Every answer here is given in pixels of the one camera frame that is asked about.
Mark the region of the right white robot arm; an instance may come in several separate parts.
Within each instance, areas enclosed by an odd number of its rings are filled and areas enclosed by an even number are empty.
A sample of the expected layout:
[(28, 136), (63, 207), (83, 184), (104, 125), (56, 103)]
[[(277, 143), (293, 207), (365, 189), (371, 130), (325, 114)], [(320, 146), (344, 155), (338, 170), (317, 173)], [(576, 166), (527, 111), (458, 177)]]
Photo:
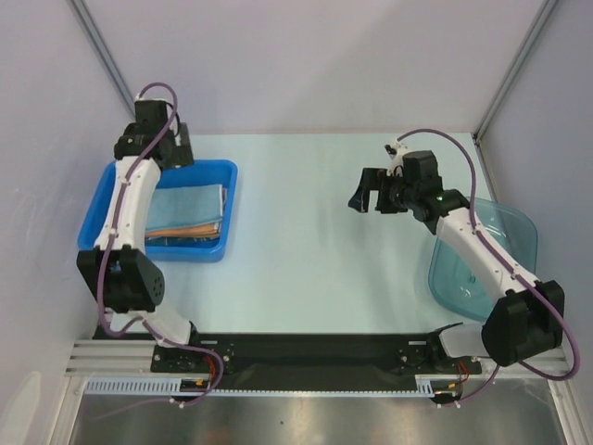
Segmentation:
[(458, 254), (494, 302), (484, 323), (439, 330), (439, 341), (426, 350), (432, 369), (448, 372), (465, 356), (507, 367), (561, 345), (562, 288), (526, 270), (485, 229), (471, 201), (444, 188), (432, 151), (402, 151), (390, 169), (363, 169), (349, 207), (368, 212), (372, 193), (382, 214), (412, 212)]

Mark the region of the orange polka dot towel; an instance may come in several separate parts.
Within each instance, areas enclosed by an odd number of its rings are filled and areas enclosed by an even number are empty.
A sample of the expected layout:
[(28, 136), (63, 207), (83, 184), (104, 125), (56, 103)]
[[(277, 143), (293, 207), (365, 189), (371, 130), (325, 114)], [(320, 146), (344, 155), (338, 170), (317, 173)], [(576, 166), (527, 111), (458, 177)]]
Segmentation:
[(145, 232), (145, 237), (209, 238), (217, 237), (220, 233), (220, 229), (221, 224), (215, 222), (191, 227), (150, 230)]

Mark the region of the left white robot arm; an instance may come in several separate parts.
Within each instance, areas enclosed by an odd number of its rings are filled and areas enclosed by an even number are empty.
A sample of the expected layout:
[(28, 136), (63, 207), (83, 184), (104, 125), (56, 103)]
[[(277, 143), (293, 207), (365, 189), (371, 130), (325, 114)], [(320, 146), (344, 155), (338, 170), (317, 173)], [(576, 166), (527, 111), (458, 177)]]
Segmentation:
[(115, 176), (107, 213), (92, 248), (76, 264), (97, 303), (99, 323), (111, 337), (134, 324), (145, 327), (184, 371), (204, 360), (191, 340), (194, 325), (165, 300), (163, 272), (145, 253), (145, 229), (152, 197), (165, 170), (190, 166), (193, 154), (177, 105), (138, 97), (134, 120), (114, 145)]

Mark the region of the light blue Doraemon towel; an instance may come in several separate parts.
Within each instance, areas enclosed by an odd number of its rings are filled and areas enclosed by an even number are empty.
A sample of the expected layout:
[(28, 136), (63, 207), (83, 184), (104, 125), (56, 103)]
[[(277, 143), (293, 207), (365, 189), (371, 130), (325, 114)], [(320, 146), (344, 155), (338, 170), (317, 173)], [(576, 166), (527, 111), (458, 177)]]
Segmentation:
[(223, 206), (221, 184), (158, 188), (151, 199), (145, 228), (156, 231), (218, 223)]

